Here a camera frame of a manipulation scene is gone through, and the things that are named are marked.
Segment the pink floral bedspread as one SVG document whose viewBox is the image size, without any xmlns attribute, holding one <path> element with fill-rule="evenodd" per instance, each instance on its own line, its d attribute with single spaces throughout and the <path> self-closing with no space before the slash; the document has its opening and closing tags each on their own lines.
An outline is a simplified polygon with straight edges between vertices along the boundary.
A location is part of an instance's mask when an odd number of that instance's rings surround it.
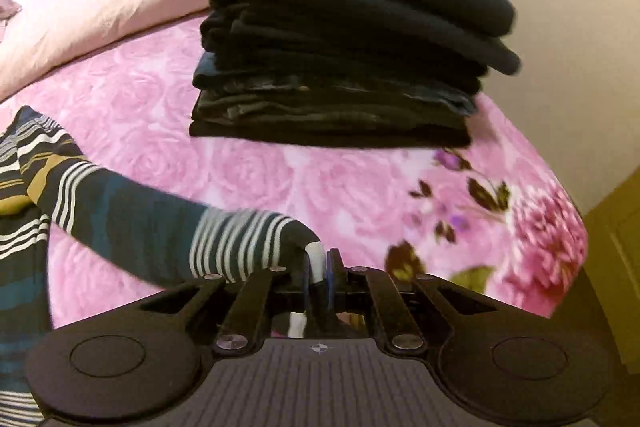
<svg viewBox="0 0 640 427">
<path fill-rule="evenodd" d="M 73 62 L 1 105 L 24 105 L 70 132 L 94 162 L 224 209 L 286 213 L 346 265 L 399 280 L 430 272 L 548 317 L 570 291 L 587 231 L 535 147 L 486 95 L 463 150 L 346 150 L 188 133 L 198 92 L 201 17 Z"/>
</svg>

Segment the striped knit sweater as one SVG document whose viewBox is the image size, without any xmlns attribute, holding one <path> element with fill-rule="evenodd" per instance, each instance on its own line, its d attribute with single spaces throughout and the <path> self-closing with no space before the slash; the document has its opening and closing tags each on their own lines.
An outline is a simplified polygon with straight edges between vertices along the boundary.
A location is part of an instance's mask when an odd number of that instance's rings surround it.
<svg viewBox="0 0 640 427">
<path fill-rule="evenodd" d="M 50 226 L 138 279 L 170 287 L 219 274 L 231 283 L 307 256 L 326 277 L 319 237 L 267 210 L 207 207 L 93 164 L 57 122 L 22 107 L 1 137 L 1 422 L 37 426 L 27 351 L 52 329 Z"/>
</svg>

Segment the stack of dark folded clothes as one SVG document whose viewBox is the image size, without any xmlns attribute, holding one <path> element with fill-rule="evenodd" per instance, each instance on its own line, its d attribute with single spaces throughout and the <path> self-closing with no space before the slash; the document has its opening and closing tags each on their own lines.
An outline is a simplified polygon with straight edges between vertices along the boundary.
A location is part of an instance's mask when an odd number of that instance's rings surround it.
<svg viewBox="0 0 640 427">
<path fill-rule="evenodd" d="M 209 0 L 189 131 L 328 147 L 465 147 L 509 0 Z"/>
</svg>

